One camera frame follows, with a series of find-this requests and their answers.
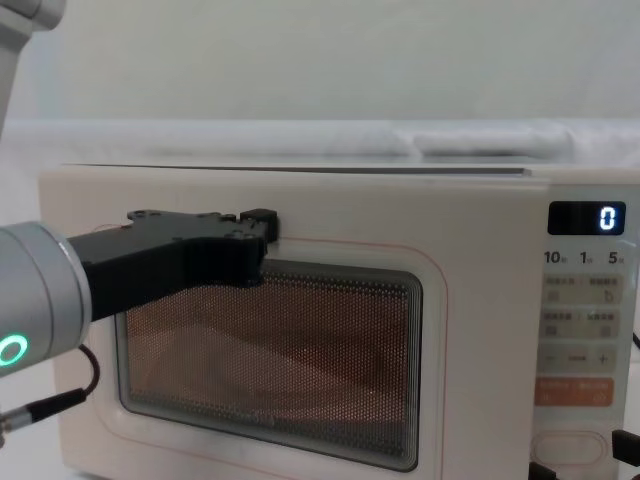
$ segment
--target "microwave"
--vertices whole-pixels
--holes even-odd
[[[66,235],[138,209],[278,212],[263,282],[92,325],[67,465],[115,479],[615,480],[640,172],[553,165],[64,166]],[[54,362],[59,391],[88,367]]]

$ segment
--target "digital display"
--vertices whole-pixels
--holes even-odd
[[[551,235],[622,235],[624,202],[552,202],[547,232]]]

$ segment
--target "green led ring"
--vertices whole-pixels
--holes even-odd
[[[9,360],[3,360],[2,354],[7,349],[7,347],[13,345],[14,343],[20,347],[20,350],[13,356],[13,358]],[[24,357],[25,353],[27,353],[27,348],[29,348],[29,342],[23,335],[9,335],[8,337],[2,339],[2,341],[0,341],[0,367],[8,367],[16,363],[18,360]]]

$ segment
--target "mesh screen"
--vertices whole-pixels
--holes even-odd
[[[265,265],[119,321],[136,413],[407,470],[417,449],[421,288],[401,272]]]

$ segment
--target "white backdrop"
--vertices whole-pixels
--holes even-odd
[[[640,114],[629,0],[68,0],[21,118]]]

